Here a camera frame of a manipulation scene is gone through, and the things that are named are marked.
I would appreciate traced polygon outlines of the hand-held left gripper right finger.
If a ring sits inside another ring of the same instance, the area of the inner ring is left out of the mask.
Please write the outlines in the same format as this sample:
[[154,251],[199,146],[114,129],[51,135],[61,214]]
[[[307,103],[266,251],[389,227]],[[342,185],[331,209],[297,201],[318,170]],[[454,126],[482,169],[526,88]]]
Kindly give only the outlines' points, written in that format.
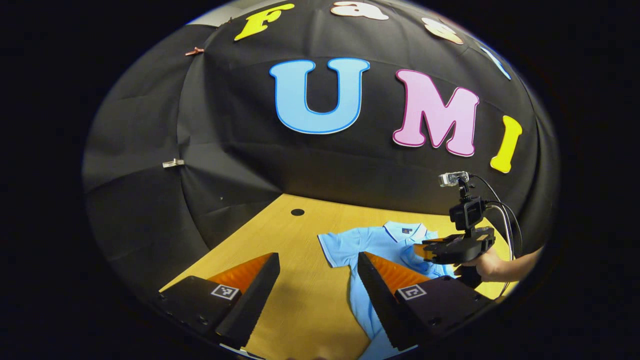
[[387,338],[398,350],[450,337],[496,305],[457,278],[430,279],[368,251],[358,253],[357,269]]

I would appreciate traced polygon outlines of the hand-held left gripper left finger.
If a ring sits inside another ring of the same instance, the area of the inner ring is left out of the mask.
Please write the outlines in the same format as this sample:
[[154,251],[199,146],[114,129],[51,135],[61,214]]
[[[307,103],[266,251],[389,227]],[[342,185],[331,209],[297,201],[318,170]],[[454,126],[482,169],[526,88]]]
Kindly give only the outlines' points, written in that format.
[[157,294],[157,310],[213,344],[246,347],[281,273],[279,253],[247,260],[209,278],[186,276]]

